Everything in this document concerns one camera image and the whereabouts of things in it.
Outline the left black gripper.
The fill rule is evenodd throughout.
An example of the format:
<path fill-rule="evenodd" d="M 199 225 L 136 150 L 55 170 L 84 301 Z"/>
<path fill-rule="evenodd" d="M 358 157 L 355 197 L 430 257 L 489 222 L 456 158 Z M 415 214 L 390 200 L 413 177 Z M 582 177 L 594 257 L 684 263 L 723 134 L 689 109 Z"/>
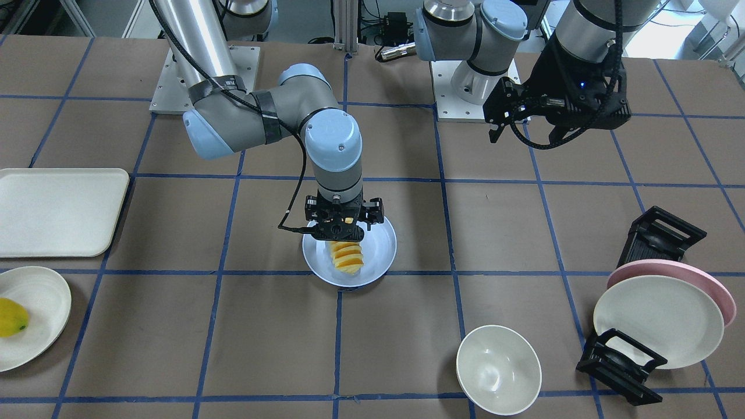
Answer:
<path fill-rule="evenodd" d="M 622 50 L 615 39 L 609 42 L 601 47 L 603 61 L 589 63 L 565 50 L 554 33 L 525 83 L 501 77 L 483 105 L 490 143 L 497 143 L 508 126 L 529 143 L 516 125 L 529 116 L 543 116 L 554 126 L 549 143 L 568 143 L 588 129 L 612 130 L 626 123 L 632 113 Z"/>

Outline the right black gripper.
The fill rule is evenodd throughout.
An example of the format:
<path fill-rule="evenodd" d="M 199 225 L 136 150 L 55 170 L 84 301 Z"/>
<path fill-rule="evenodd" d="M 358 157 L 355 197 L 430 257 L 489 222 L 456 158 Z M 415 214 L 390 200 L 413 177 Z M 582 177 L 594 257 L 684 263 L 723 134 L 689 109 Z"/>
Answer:
<path fill-rule="evenodd" d="M 317 240 L 360 242 L 365 233 L 357 223 L 365 223 L 368 232 L 372 225 L 384 223 L 384 202 L 381 198 L 365 201 L 361 194 L 346 203 L 339 199 L 328 201 L 320 194 L 309 194 L 305 215 L 309 222 L 315 222 L 306 226 L 305 233 Z"/>

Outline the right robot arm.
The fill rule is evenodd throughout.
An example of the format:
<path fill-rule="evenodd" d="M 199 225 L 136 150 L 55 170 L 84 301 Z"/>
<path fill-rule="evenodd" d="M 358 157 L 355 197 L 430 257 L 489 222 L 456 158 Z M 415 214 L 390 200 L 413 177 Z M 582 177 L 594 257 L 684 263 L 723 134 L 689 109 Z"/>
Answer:
<path fill-rule="evenodd" d="M 306 198 L 311 226 L 279 230 L 317 240 L 360 242 L 384 223 L 381 198 L 364 198 L 364 143 L 356 119 L 340 108 L 324 75 L 308 63 L 280 74 L 276 87 L 250 92 L 232 58 L 211 1 L 151 1 L 150 6 L 183 69 L 192 109 L 183 123 L 203 159 L 228 156 L 293 136 L 301 172 L 311 164 L 317 193 Z"/>

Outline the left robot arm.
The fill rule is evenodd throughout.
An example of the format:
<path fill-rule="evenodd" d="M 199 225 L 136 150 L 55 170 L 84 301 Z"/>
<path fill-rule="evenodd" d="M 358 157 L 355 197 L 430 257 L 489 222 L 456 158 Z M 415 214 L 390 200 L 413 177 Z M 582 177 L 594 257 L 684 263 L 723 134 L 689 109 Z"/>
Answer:
<path fill-rule="evenodd" d="M 413 35 L 423 61 L 459 62 L 452 87 L 481 105 L 492 143 L 510 127 L 524 145 L 551 150 L 631 118 L 623 50 L 656 5 L 569 2 L 524 83 L 506 75 L 528 35 L 527 14 L 514 2 L 425 1 Z"/>

